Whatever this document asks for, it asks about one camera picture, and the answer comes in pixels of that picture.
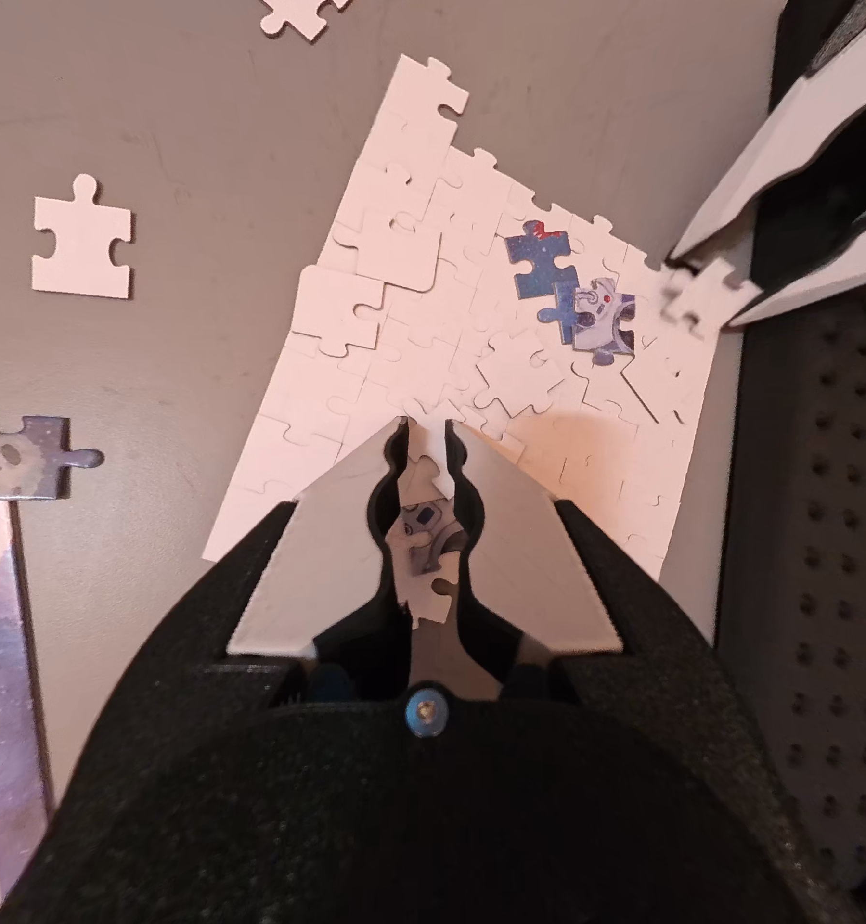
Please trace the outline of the sheet of joined puzzle pieces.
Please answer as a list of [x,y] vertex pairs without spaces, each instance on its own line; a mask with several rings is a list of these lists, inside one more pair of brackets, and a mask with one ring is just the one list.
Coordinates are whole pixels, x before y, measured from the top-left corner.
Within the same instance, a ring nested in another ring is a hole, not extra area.
[[[672,271],[653,270],[596,216],[557,206],[452,145],[468,92],[434,58],[402,55],[315,264],[300,273],[277,366],[203,557],[214,562],[274,502],[397,414],[454,420],[577,502],[654,578],[679,510],[714,352],[664,321]],[[634,354],[594,366],[519,299],[506,238],[528,220],[568,233],[580,285],[635,296]]]

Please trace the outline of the purple print puzzle piece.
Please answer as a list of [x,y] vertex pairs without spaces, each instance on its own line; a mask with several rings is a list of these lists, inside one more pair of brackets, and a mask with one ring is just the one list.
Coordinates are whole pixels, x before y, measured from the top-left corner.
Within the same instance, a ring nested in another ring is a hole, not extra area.
[[452,502],[435,500],[404,506],[388,542],[398,601],[409,611],[413,628],[423,620],[445,624],[466,542]]

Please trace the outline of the grey crater print puzzle piece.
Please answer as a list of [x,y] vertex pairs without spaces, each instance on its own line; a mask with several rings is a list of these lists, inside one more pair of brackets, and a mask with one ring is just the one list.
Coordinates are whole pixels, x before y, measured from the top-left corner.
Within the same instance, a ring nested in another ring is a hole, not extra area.
[[54,501],[69,496],[69,468],[97,468],[103,453],[69,447],[69,420],[24,416],[15,433],[0,432],[0,501]]

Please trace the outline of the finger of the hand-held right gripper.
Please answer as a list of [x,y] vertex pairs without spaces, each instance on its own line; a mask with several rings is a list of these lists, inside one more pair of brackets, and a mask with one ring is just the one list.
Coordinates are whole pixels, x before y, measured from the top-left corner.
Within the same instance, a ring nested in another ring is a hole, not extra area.
[[866,285],[866,215],[850,226],[829,254],[800,275],[793,271],[801,234],[781,234],[777,225],[760,221],[753,241],[751,270],[762,270],[769,286],[725,321],[724,330],[740,329]]
[[793,83],[693,215],[672,259],[687,256],[763,191],[808,167],[865,110],[866,27],[813,75]]

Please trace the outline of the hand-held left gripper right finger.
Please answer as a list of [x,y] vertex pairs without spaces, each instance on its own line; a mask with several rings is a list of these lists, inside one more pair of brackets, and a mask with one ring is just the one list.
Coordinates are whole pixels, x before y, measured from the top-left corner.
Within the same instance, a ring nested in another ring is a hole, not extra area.
[[621,653],[622,639],[554,496],[472,428],[446,425],[466,534],[457,620],[472,655]]

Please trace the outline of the white puzzle piece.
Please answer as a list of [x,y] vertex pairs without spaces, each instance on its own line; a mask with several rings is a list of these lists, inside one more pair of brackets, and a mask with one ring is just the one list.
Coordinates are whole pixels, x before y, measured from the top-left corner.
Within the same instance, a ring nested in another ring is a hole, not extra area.
[[34,228],[55,237],[50,257],[32,257],[36,291],[129,298],[130,267],[112,262],[115,241],[130,242],[130,210],[96,203],[97,180],[81,173],[72,183],[73,198],[34,198]]
[[322,15],[326,6],[338,12],[345,10],[351,1],[263,1],[268,12],[259,26],[265,36],[277,38],[283,31],[292,29],[310,44],[314,44],[327,28]]
[[401,506],[450,500],[454,481],[447,464],[445,424],[410,421],[408,466],[399,482]]
[[723,256],[695,272],[673,271],[665,292],[669,299],[661,308],[663,320],[700,341],[717,334],[763,293]]

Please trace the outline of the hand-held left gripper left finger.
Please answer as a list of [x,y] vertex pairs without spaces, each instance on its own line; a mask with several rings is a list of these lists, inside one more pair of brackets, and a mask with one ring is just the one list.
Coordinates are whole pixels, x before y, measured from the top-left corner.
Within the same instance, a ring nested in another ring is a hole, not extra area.
[[407,417],[376,434],[305,488],[228,644],[230,656],[327,658],[318,638],[369,603],[381,586],[387,526],[370,524],[375,490],[405,466],[393,439]]

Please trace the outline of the dark blue red-marked puzzle piece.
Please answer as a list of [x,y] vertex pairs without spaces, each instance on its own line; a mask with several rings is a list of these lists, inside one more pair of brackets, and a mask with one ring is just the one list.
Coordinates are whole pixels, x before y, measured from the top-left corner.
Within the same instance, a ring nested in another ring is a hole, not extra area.
[[519,299],[552,295],[554,305],[542,308],[537,317],[542,322],[557,321],[562,327],[562,340],[569,341],[569,328],[573,323],[573,294],[579,287],[575,266],[556,266],[557,257],[570,256],[568,233],[548,232],[543,221],[531,219],[522,225],[519,236],[507,237],[506,248],[511,264],[531,263],[531,270],[517,273],[514,283]]

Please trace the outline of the red-eyed robot print puzzle piece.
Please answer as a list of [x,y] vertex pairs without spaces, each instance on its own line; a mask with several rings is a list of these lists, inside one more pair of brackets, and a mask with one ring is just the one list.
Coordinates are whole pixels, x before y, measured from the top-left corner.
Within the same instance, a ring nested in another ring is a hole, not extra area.
[[618,292],[613,277],[600,276],[588,285],[575,286],[569,302],[574,350],[589,353],[592,364],[601,367],[613,365],[617,356],[634,354],[634,331],[624,330],[622,324],[635,319],[635,296]]

